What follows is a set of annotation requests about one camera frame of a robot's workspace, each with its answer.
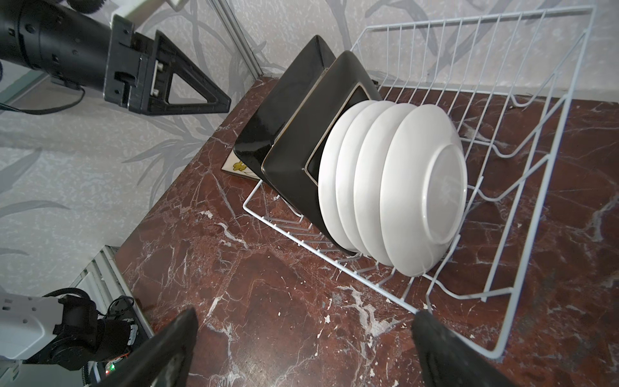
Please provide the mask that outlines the square floral plate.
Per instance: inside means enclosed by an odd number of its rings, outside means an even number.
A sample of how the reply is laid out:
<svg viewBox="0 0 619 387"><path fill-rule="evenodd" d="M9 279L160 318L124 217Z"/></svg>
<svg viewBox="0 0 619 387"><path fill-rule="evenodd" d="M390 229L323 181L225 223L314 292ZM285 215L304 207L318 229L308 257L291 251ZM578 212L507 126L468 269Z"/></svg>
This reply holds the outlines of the square floral plate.
<svg viewBox="0 0 619 387"><path fill-rule="evenodd" d="M246 166L246 164L244 164L233 151L230 151L221 169L227 174L248 178L254 181L260 180L260 178L252 172L251 169L249 169L248 166Z"/></svg>
<svg viewBox="0 0 619 387"><path fill-rule="evenodd" d="M324 38L312 37L240 132L233 152L257 180L265 179L261 165L277 136L334 61Z"/></svg>

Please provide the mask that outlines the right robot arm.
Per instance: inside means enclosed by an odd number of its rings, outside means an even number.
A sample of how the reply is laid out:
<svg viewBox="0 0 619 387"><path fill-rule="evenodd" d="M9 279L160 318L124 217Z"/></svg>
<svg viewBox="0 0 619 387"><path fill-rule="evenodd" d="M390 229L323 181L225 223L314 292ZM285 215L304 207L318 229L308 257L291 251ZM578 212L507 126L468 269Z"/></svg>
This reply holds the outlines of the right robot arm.
<svg viewBox="0 0 619 387"><path fill-rule="evenodd" d="M90 296L64 288L43 297L1 295L1 358L79 370L127 355L100 386L184 386L197 342L195 309L182 311L161 332L132 348L132 323L100 317ZM512 382L430 313L412 326L427 386L511 386Z"/></svg>

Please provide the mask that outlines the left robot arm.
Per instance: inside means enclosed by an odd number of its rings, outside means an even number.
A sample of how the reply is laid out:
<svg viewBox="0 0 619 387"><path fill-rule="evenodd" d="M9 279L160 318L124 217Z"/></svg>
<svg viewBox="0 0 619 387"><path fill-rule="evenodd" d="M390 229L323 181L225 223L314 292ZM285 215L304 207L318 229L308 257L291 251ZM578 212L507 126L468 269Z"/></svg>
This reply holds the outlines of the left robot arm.
<svg viewBox="0 0 619 387"><path fill-rule="evenodd" d="M144 115L227 113L231 98L164 32L137 32L140 11L126 3L109 24L90 18L101 1L3 1L1 59L42 71L57 85L102 93Z"/></svg>

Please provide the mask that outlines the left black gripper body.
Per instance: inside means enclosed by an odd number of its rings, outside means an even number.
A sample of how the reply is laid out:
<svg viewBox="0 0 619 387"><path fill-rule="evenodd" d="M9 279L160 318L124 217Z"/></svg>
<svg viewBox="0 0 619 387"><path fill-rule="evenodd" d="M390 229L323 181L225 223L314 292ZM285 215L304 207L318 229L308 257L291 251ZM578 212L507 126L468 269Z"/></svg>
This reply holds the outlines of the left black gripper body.
<svg viewBox="0 0 619 387"><path fill-rule="evenodd" d="M156 53L159 35L152 39L134 31L133 22L115 15L111 23L103 97L133 113L155 115Z"/></svg>

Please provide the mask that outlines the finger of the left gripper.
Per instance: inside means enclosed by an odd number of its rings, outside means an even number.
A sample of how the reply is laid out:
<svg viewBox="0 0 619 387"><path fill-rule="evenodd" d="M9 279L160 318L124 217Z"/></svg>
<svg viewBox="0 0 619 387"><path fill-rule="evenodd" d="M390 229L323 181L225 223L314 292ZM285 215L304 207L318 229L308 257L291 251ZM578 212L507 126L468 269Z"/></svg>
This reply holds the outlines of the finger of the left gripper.
<svg viewBox="0 0 619 387"><path fill-rule="evenodd" d="M174 77L187 83L205 101L171 103L169 95ZM149 58L146 86L146 115L218 114L230 111L231 98L160 31L156 33Z"/></svg>

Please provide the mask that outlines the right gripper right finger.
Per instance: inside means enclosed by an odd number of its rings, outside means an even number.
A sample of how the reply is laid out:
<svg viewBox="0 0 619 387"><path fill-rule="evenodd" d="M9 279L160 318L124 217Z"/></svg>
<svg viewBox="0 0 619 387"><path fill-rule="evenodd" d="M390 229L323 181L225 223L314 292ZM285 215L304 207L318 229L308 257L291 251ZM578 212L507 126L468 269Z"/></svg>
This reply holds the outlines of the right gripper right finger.
<svg viewBox="0 0 619 387"><path fill-rule="evenodd" d="M426 386L514 385L431 313L419 311L411 331Z"/></svg>

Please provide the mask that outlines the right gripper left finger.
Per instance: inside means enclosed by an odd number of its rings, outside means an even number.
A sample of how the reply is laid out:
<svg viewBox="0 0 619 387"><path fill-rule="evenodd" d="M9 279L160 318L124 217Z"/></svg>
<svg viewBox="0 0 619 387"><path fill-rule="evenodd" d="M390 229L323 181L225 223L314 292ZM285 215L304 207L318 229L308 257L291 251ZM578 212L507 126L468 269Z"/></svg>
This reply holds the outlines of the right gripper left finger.
<svg viewBox="0 0 619 387"><path fill-rule="evenodd" d="M198 335L190 307L104 377L98 386L185 386Z"/></svg>

